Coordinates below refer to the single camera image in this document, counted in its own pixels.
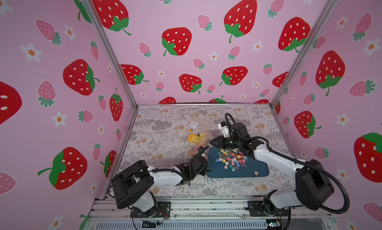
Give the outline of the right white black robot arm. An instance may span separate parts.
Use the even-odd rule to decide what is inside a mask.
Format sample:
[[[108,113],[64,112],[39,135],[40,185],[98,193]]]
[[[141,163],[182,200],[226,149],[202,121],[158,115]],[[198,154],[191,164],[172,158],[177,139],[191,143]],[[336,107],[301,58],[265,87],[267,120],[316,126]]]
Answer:
[[[275,190],[264,198],[266,213],[285,207],[304,206],[310,210],[323,209],[333,214],[344,214],[350,208],[350,198],[340,181],[325,171],[317,160],[304,161],[282,154],[270,147],[269,141],[261,136],[250,137],[242,123],[219,123],[222,135],[210,141],[210,144],[227,150],[239,150],[244,156],[264,162],[295,182],[295,186],[285,190]],[[343,206],[336,210],[324,206],[335,192],[337,186],[343,196]]]

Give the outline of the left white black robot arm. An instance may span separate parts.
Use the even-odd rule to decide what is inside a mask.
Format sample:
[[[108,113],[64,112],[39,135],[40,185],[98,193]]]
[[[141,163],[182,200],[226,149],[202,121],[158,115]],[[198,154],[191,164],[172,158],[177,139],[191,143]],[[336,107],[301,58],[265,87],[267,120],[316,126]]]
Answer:
[[[159,210],[154,193],[149,191],[151,187],[189,184],[207,171],[208,161],[203,154],[172,168],[154,168],[140,160],[115,175],[110,181],[109,190],[113,191],[118,209],[129,208],[151,217]]]

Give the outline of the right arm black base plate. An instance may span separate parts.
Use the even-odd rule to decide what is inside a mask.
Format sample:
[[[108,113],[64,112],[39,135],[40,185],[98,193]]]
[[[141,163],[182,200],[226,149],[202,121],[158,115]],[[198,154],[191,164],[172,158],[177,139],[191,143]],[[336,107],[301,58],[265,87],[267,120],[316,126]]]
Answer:
[[[246,211],[249,211],[252,217],[287,217],[288,208],[277,209],[263,201],[248,201]]]

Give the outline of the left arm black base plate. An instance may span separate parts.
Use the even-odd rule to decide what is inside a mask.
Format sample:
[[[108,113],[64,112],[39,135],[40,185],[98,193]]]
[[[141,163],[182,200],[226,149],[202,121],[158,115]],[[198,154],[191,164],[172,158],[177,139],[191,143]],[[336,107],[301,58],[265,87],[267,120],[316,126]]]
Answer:
[[[168,218],[171,212],[171,202],[158,202],[146,212],[133,207],[131,209],[131,218]]]

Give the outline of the ziploc bag of lollipops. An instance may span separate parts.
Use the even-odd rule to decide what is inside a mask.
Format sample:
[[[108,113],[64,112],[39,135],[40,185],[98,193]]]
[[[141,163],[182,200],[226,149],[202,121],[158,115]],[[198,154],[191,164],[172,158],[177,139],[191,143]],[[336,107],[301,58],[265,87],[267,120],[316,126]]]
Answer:
[[[209,145],[209,141],[210,139],[204,139],[204,140],[200,140],[198,143],[192,143],[190,148],[187,151],[187,154],[190,157],[194,157],[195,155],[199,153],[200,148],[203,149]]]

